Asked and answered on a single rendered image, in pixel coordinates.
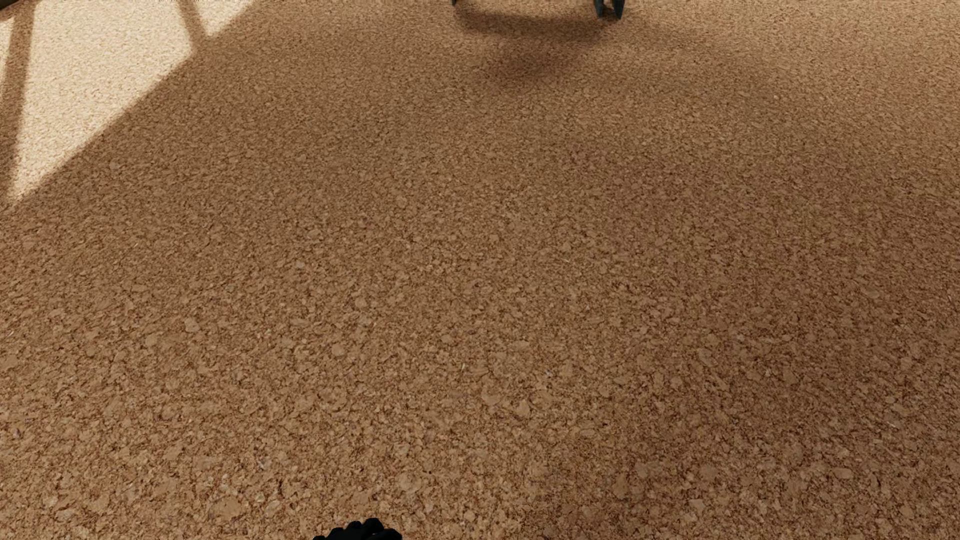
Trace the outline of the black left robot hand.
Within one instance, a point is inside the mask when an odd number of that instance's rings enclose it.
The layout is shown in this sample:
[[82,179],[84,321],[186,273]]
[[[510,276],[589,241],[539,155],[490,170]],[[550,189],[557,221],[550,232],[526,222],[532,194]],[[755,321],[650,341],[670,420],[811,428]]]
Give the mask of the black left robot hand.
[[385,526],[378,518],[351,521],[345,526],[332,528],[326,534],[315,535],[311,540],[403,540],[402,534]]

